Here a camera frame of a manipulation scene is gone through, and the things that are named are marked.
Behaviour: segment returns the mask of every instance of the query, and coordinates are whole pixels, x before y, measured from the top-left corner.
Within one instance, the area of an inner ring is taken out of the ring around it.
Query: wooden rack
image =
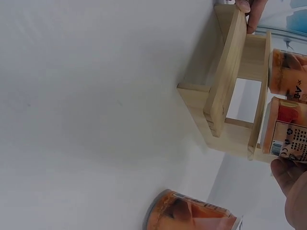
[[[210,148],[270,162],[274,157],[262,153],[258,137],[268,92],[271,33],[247,34],[245,14],[235,5],[216,5],[214,11],[224,48],[213,82],[208,86],[208,80],[197,76],[192,60],[177,89]],[[254,123],[226,118],[237,78],[261,82]]]

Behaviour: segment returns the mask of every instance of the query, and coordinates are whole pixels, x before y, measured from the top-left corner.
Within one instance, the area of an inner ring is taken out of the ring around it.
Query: wooden panel
[[[262,81],[265,43],[266,36],[247,35],[238,78]]]
[[[251,133],[251,123],[227,118],[221,136],[216,138],[212,136],[202,112],[209,90],[204,92],[178,88],[178,92],[209,148],[247,158],[248,150],[246,146]],[[274,156],[262,154],[260,149],[255,151],[254,159],[258,161],[271,162],[275,158]]]
[[[214,12],[206,19],[199,39],[195,45],[189,63],[183,73],[184,83],[211,85],[224,41]]]
[[[203,109],[212,135],[221,135],[238,75],[246,38],[246,18],[236,6],[214,83]]]
[[[214,11],[219,21],[219,26],[222,32],[224,43],[226,42],[231,20],[234,15],[235,5],[221,5],[217,4],[214,6]]]
[[[267,93],[268,93],[268,76],[269,76],[269,59],[271,53],[271,33],[268,32],[266,36],[266,43],[264,47],[264,64],[262,66],[262,82],[261,82],[261,89],[259,94],[259,100],[256,110],[256,115],[254,119],[253,129],[251,131],[251,135],[248,141],[248,159],[252,160],[253,155],[257,146],[259,133],[261,130],[261,124],[264,114],[264,109],[266,106],[267,101]]]

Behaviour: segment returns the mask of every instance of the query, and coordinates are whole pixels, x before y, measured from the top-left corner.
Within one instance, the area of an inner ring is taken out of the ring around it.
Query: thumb
[[[250,12],[250,4],[247,0],[236,0],[236,5],[243,13]]]

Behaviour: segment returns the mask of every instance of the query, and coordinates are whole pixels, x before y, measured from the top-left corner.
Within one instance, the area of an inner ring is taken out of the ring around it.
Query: wooden board
[[[217,4],[214,6],[214,11],[219,21],[219,26],[222,32],[224,43],[226,42],[228,36],[229,28],[231,25],[232,18],[234,16],[235,9],[236,5]]]
[[[248,34],[241,58],[238,78],[262,81],[266,36]]]
[[[200,133],[209,148],[229,153],[234,156],[248,157],[247,145],[252,131],[252,124],[245,121],[227,118],[223,132],[219,138],[212,136],[202,109],[206,104],[210,88],[201,91],[184,89],[179,85],[177,89],[187,108],[190,111]],[[254,159],[263,162],[271,162],[276,157],[262,154],[261,149],[256,149]]]
[[[203,108],[212,135],[221,135],[224,121],[234,92],[246,38],[246,18],[237,6],[225,42],[224,50],[214,77],[208,100]]]
[[[254,156],[254,152],[256,150],[259,133],[261,130],[261,124],[264,114],[264,109],[267,101],[268,94],[268,77],[269,77],[269,59],[271,54],[271,33],[268,32],[265,40],[263,50],[263,60],[264,63],[262,65],[262,81],[261,81],[261,89],[258,99],[257,110],[254,118],[253,129],[250,134],[250,138],[248,141],[248,159],[252,160]]]

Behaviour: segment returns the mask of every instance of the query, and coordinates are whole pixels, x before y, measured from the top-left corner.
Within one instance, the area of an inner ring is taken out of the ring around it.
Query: white surface
[[[224,157],[208,201],[244,215],[243,229],[291,230],[285,196],[266,163]]]
[[[207,199],[223,154],[205,147],[175,87],[211,10],[0,3],[2,228],[140,230],[167,187]]]

